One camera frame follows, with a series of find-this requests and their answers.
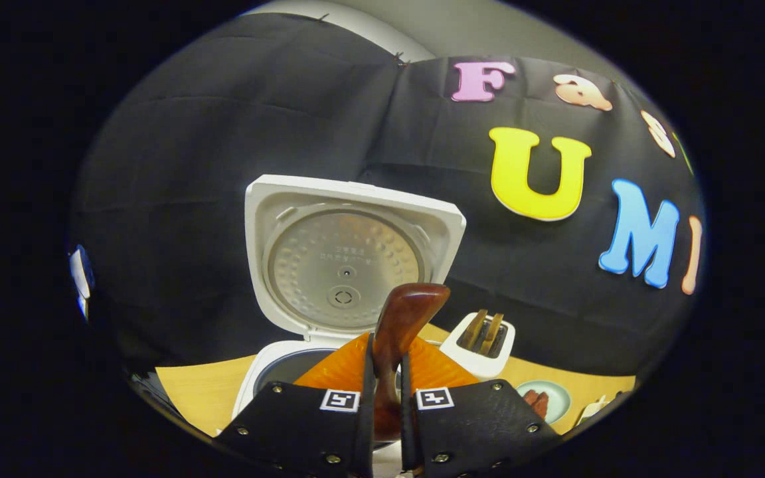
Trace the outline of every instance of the inner lid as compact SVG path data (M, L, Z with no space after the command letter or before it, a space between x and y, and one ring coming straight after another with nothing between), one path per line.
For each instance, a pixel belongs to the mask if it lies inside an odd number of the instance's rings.
M276 302L322 329L368 329L393 288L426 274L420 249L401 227L349 209L300 218L265 254Z

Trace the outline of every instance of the brown handle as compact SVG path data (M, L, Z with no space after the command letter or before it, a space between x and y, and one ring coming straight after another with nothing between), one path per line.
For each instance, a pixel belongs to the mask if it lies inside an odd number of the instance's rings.
M379 379L374 397L374 437L400 437L400 400L394 388L397 366L421 329L447 302L450 289L413 283L395 287L382 307L371 356Z

